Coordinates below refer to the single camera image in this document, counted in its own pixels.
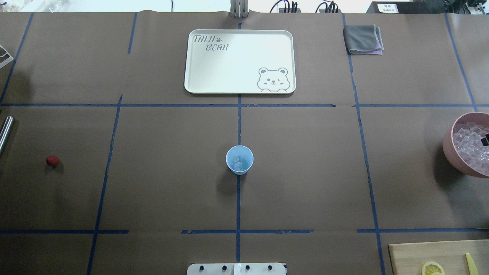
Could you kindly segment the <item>cream bear tray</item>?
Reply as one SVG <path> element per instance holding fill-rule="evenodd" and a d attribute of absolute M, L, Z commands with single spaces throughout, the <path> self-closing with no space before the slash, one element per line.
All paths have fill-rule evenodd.
<path fill-rule="evenodd" d="M 286 95 L 296 86 L 293 36 L 286 30 L 195 29 L 189 33 L 187 92 Z"/>

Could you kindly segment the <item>light blue cup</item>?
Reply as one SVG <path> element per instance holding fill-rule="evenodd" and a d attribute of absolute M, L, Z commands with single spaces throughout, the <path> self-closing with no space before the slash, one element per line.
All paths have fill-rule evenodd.
<path fill-rule="evenodd" d="M 234 174 L 244 175 L 252 167 L 254 155 L 246 146 L 233 146 L 228 150 L 225 162 Z"/>

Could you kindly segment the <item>ice cube in cup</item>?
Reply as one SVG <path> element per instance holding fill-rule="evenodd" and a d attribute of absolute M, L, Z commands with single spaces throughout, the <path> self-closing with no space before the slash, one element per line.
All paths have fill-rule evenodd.
<path fill-rule="evenodd" d="M 233 158 L 233 169 L 235 171 L 243 171 L 243 159 L 241 156 L 237 155 Z"/>

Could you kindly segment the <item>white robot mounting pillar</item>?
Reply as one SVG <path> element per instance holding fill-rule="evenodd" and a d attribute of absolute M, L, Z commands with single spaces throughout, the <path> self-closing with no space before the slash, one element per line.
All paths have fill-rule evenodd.
<path fill-rule="evenodd" d="M 187 268 L 187 275 L 287 275 L 286 264 L 258 263 L 196 263 Z"/>

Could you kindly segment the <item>wooden cutting board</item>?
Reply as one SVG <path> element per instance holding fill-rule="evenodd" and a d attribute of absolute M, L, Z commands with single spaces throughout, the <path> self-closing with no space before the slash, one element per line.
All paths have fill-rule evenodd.
<path fill-rule="evenodd" d="M 488 240 L 439 241 L 389 245 L 395 275 L 421 275 L 426 262 L 436 262 L 446 275 L 469 275 L 466 253 L 470 253 L 479 275 L 488 274 Z"/>

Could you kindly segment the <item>yellow plastic knife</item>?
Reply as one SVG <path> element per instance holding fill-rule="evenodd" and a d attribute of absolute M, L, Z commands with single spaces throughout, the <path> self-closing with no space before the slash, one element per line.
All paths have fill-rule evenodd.
<path fill-rule="evenodd" d="M 466 262 L 467 262 L 467 267 L 468 267 L 468 272 L 470 275 L 478 275 L 478 268 L 471 256 L 470 253 L 466 253 Z"/>

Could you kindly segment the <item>grey folded cloth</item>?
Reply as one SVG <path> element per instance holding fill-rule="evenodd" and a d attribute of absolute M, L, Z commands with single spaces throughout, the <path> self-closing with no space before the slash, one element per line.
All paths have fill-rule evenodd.
<path fill-rule="evenodd" d="M 384 43 L 381 29 L 375 24 L 346 25 L 343 28 L 344 42 L 351 55 L 383 55 Z"/>

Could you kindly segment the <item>black power strip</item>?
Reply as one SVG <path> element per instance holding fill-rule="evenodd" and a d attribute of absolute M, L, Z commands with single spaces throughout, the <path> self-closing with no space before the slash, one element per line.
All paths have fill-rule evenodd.
<path fill-rule="evenodd" d="M 384 14 L 442 14 L 445 13 L 443 0 L 415 0 L 402 2 L 396 0 L 372 1 L 366 13 Z"/>

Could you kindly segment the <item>pink bowl of ice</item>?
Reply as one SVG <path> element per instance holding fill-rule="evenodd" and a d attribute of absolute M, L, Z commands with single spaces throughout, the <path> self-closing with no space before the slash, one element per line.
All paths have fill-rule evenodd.
<path fill-rule="evenodd" d="M 442 142 L 449 163 L 458 171 L 478 178 L 488 178 L 488 146 L 481 139 L 488 134 L 487 113 L 470 112 L 461 115 L 446 132 Z"/>

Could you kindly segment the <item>lemon slices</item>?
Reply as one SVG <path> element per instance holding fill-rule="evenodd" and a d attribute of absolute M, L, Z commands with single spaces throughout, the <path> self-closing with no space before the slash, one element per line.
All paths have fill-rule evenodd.
<path fill-rule="evenodd" d="M 436 262 L 426 262 L 421 267 L 421 275 L 445 275 L 445 270 Z"/>

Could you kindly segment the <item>aluminium frame post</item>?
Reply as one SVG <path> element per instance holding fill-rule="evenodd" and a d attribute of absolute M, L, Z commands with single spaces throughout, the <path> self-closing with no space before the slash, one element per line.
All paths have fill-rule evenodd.
<path fill-rule="evenodd" d="M 230 0 L 231 18 L 247 18 L 249 15 L 248 0 Z"/>

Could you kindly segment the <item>red strawberry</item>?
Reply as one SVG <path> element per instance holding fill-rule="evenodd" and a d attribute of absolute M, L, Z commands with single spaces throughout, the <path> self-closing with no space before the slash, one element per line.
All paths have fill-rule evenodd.
<path fill-rule="evenodd" d="M 50 155 L 46 158 L 48 166 L 55 168 L 59 164 L 59 159 L 55 155 Z"/>

